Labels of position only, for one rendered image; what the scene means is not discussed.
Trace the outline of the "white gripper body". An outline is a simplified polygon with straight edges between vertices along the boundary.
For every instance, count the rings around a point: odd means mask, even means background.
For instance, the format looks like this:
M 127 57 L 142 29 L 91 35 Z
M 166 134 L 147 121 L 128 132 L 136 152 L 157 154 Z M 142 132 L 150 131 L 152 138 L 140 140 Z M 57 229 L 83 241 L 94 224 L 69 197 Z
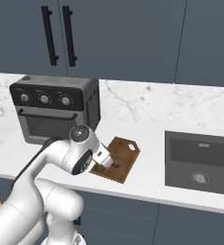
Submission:
M 110 168 L 113 165 L 113 159 L 110 154 L 100 156 L 100 165 L 105 168 Z

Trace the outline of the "brown wooden cutting board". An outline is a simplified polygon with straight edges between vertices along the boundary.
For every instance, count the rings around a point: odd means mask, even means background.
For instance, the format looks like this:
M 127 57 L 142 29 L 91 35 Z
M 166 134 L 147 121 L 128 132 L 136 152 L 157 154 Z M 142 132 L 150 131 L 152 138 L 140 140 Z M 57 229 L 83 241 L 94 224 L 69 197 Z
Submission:
M 140 154 L 140 148 L 134 141 L 115 137 L 107 149 L 113 159 L 112 166 L 105 168 L 95 164 L 90 172 L 123 184 Z

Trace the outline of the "blue-grey drawer front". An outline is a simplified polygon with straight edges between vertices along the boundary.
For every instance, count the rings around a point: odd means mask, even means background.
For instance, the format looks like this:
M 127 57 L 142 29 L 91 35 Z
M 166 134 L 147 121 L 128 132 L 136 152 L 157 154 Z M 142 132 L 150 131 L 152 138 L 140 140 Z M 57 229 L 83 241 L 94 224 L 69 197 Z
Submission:
M 84 210 L 77 223 L 87 245 L 153 245 L 159 205 L 77 190 Z

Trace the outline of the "toaster oven glass door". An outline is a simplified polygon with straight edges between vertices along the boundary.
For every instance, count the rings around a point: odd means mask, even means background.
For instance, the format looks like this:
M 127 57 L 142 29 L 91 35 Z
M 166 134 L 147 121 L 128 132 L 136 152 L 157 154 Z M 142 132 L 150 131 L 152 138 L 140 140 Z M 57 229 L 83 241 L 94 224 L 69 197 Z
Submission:
M 18 116 L 24 138 L 27 143 L 31 144 L 42 145 L 47 139 L 54 136 L 68 140 L 71 128 L 84 123 L 83 113 L 78 111 L 18 106 L 16 112 L 20 108 L 22 108 L 25 113 L 36 115 L 72 117 L 74 114 L 78 114 L 74 121 Z

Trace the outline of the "black toaster oven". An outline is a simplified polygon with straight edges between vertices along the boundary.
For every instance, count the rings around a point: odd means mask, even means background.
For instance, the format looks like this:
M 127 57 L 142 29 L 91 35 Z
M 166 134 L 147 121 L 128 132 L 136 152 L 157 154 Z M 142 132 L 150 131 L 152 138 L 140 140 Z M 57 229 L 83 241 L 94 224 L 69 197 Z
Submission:
M 12 102 L 18 106 L 78 111 L 83 113 L 84 123 L 93 131 L 101 120 L 100 85 L 93 78 L 65 78 L 49 76 L 24 76 L 10 86 Z M 30 100 L 24 102 L 21 95 L 26 94 Z M 40 97 L 49 98 L 43 103 Z M 70 99 L 69 105 L 63 105 L 61 99 Z

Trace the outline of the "dark grey sink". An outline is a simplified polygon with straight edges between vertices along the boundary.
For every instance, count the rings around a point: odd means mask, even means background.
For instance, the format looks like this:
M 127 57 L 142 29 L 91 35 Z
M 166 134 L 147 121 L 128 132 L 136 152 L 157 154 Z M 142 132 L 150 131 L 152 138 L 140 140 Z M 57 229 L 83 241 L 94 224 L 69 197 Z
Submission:
M 207 174 L 211 182 L 196 183 L 194 172 Z M 224 194 L 224 137 L 166 131 L 165 185 Z

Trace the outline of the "silver sink drain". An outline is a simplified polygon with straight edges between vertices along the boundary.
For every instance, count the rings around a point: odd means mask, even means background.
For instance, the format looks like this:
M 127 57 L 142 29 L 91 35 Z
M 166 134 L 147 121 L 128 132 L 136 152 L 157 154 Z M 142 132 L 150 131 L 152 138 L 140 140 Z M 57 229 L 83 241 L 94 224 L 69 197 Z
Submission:
M 207 174 L 202 172 L 194 172 L 191 175 L 191 178 L 198 184 L 209 184 L 211 182 L 211 178 Z

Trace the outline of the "blue-grey base cupboard door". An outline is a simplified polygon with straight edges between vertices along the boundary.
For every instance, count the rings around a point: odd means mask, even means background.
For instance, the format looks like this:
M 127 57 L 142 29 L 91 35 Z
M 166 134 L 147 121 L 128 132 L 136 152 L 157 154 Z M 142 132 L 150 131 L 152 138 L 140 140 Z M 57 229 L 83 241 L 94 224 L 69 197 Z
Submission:
M 12 179 L 0 178 L 0 201 L 1 203 L 4 203 L 10 196 L 12 183 L 13 183 Z
M 224 245 L 224 214 L 161 205 L 153 245 Z

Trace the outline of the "blue-grey wall cupboard door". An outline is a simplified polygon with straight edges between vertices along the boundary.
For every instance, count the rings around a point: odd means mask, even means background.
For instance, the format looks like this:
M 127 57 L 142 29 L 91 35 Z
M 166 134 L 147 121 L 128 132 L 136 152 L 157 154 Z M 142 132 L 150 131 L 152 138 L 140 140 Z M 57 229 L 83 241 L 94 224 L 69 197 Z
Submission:
M 42 6 L 52 12 L 56 66 L 49 59 Z M 67 75 L 57 0 L 0 0 L 0 73 Z
M 176 83 L 224 87 L 224 0 L 188 0 Z
M 58 0 L 80 78 L 174 82 L 187 0 Z

